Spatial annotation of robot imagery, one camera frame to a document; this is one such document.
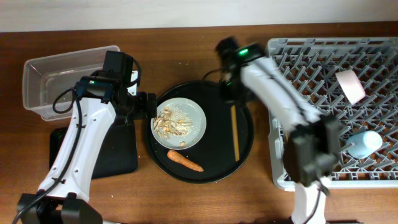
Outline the grey plate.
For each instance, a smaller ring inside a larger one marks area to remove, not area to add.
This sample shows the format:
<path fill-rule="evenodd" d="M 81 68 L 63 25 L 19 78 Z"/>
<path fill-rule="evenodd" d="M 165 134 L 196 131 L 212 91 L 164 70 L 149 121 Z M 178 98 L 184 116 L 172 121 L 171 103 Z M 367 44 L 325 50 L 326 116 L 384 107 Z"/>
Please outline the grey plate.
<path fill-rule="evenodd" d="M 187 98 L 171 98 L 169 100 L 165 100 L 157 107 L 157 116 L 159 115 L 162 108 L 172 105 L 175 105 L 180 109 L 185 110 L 193 121 L 193 129 L 191 133 L 188 134 L 188 136 L 185 138 L 187 144 L 182 147 L 178 146 L 179 140 L 183 140 L 182 137 L 172 136 L 169 140 L 158 137 L 158 135 L 156 135 L 154 131 L 153 125 L 153 121 L 156 117 L 152 118 L 150 121 L 150 132 L 152 134 L 152 137 L 155 138 L 155 141 L 163 147 L 173 150 L 188 149 L 198 143 L 200 139 L 204 136 L 204 133 L 206 131 L 205 113 L 202 108 L 192 100 L 189 100 Z"/>

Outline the light blue cup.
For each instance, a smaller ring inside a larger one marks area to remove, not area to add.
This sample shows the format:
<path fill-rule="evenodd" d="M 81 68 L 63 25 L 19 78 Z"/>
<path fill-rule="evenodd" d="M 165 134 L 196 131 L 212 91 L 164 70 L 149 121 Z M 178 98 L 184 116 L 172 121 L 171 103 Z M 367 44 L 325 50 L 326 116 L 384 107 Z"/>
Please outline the light blue cup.
<path fill-rule="evenodd" d="M 351 136 L 346 143 L 353 143 L 353 146 L 347 150 L 351 156 L 364 159 L 380 149 L 383 141 L 381 135 L 377 132 L 365 131 Z"/>

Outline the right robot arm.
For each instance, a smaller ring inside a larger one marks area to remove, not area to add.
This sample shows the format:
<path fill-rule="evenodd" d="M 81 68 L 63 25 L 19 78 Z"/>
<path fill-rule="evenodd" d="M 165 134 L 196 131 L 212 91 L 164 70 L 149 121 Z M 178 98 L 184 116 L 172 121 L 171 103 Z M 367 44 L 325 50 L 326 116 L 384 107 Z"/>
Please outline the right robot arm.
<path fill-rule="evenodd" d="M 326 223 L 326 181 L 341 151 L 339 122 L 306 101 L 268 57 L 264 47 L 240 47 L 234 37 L 215 48 L 224 77 L 221 98 L 243 105 L 255 95 L 280 121 L 287 136 L 282 154 L 284 168 L 295 183 L 291 223 Z"/>

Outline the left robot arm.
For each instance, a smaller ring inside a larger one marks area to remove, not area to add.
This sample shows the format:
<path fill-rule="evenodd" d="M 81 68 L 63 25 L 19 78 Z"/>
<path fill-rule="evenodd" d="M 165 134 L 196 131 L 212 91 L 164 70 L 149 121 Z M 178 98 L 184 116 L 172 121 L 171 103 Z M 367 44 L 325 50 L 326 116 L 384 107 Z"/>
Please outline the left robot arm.
<path fill-rule="evenodd" d="M 157 116 L 156 95 L 129 88 L 139 86 L 132 69 L 142 69 L 124 52 L 107 51 L 103 68 L 84 76 L 67 91 L 72 117 L 57 157 L 36 194 L 22 194 L 13 223 L 104 223 L 89 205 L 95 164 L 110 127 L 119 118 Z"/>

